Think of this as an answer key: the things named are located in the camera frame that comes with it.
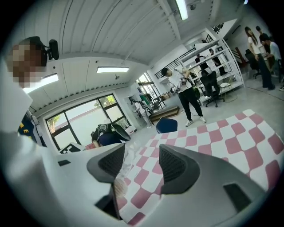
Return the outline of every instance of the pink and white checkered blanket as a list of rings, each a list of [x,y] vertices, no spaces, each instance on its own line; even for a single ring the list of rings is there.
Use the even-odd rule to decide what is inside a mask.
[[[125,178],[127,194],[118,199],[120,216],[130,225],[150,214],[160,200],[164,184],[159,165],[160,144],[222,158],[266,191],[275,185],[284,157],[282,140],[252,110],[197,128],[157,134],[138,152]]]

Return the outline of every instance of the wooden platform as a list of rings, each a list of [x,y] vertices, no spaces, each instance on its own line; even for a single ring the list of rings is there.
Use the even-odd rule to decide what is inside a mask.
[[[151,121],[158,121],[160,118],[168,118],[168,117],[173,117],[178,115],[179,107],[178,106],[173,106],[173,107],[168,107],[163,110],[160,110],[150,116]]]

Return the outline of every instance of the white sneakers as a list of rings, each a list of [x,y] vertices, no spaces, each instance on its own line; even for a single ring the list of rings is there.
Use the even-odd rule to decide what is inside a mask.
[[[192,123],[193,123],[193,120],[191,120],[191,121],[188,120],[187,123],[185,124],[185,126],[188,127],[188,126],[190,126]]]
[[[202,116],[202,117],[199,117],[200,120],[202,121],[202,123],[206,123],[206,119]],[[185,124],[186,127],[190,126],[191,124],[193,123],[193,120],[191,121],[187,121],[187,123]]]
[[[206,119],[203,116],[200,117],[200,120],[202,121],[202,123],[206,123]]]

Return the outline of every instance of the window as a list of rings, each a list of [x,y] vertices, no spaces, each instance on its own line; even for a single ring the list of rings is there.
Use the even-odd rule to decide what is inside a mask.
[[[68,110],[66,116],[82,145],[91,143],[91,133],[107,119],[98,100]]]
[[[47,120],[47,125],[58,150],[70,142],[91,143],[91,133],[107,120],[124,129],[130,126],[115,97],[107,95],[63,111]]]
[[[80,144],[78,138],[72,133],[73,130],[70,127],[65,113],[58,114],[48,119],[47,126],[58,150],[64,148],[70,142]]]
[[[151,80],[147,72],[143,73],[141,77],[136,81],[140,86],[141,91],[146,94],[148,93],[153,99],[160,96],[154,82]]]
[[[116,103],[116,100],[113,95],[100,98],[99,101],[101,102],[103,107],[108,107]]]

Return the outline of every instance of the long hair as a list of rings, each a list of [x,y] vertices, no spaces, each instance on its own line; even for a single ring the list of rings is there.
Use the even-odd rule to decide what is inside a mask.
[[[245,27],[245,33],[247,34],[248,37],[251,37],[252,38],[252,41],[254,43],[254,45],[256,45],[258,43],[254,33],[252,32],[252,35],[249,34],[249,30],[251,30],[249,27]]]

